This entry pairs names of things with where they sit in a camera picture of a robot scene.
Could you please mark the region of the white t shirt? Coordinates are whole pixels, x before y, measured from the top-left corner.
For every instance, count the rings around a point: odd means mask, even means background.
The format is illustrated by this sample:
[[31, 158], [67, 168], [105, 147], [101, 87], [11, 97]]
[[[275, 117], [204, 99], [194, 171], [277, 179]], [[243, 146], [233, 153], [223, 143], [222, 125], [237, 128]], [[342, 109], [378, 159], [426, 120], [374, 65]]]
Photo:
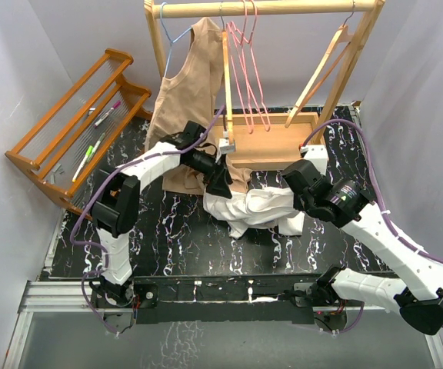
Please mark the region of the white t shirt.
[[229, 236], [235, 239], [249, 228], [277, 228], [284, 236], [300, 236], [303, 232], [305, 213], [294, 208], [294, 193], [289, 188], [233, 191], [230, 199], [205, 193], [203, 208], [216, 220], [227, 222]]

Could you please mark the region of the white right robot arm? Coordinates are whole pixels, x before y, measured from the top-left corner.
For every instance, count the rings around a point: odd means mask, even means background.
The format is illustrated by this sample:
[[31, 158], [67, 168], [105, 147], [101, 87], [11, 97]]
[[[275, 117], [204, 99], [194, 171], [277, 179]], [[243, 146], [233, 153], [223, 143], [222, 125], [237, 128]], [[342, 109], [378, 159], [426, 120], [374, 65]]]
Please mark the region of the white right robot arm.
[[395, 273], [394, 278], [330, 267], [308, 289], [329, 305], [361, 301], [399, 314], [415, 330], [435, 335], [443, 327], [443, 264], [405, 245], [390, 229], [371, 197], [350, 180], [332, 184], [308, 160], [289, 165], [282, 177], [294, 204], [306, 215], [332, 223], [367, 246]]

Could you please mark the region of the beige t shirt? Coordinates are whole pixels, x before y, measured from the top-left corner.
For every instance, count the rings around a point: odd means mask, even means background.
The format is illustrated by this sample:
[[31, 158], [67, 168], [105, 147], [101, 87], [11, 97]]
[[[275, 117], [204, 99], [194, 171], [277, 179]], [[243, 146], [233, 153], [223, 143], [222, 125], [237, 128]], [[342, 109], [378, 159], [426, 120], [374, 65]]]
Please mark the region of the beige t shirt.
[[[191, 29], [191, 44], [185, 63], [172, 78], [164, 77], [155, 101], [153, 116], [145, 139], [145, 150], [161, 138], [184, 130], [188, 121], [208, 127], [213, 119], [215, 98], [223, 79], [222, 31], [207, 17]], [[233, 183], [230, 189], [248, 191], [251, 170], [227, 166]], [[203, 195], [202, 175], [184, 165], [163, 177], [163, 190], [180, 194]]]

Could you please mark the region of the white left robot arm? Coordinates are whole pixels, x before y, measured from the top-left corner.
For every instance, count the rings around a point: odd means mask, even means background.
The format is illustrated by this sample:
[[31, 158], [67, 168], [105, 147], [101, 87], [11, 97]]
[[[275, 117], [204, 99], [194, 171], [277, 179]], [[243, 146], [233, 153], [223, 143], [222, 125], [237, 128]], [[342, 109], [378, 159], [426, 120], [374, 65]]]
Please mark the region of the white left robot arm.
[[132, 267], [129, 260], [129, 232], [137, 222], [141, 192], [157, 178], [179, 166], [187, 166], [203, 174], [209, 194], [230, 199], [233, 183], [226, 155], [209, 154], [202, 149], [209, 145], [208, 131], [200, 124], [188, 121], [178, 133], [166, 135], [153, 148], [136, 160], [123, 165], [111, 175], [102, 172], [103, 192], [93, 202], [91, 215], [101, 245], [105, 270], [98, 283], [90, 283], [93, 291], [124, 307], [134, 297]]

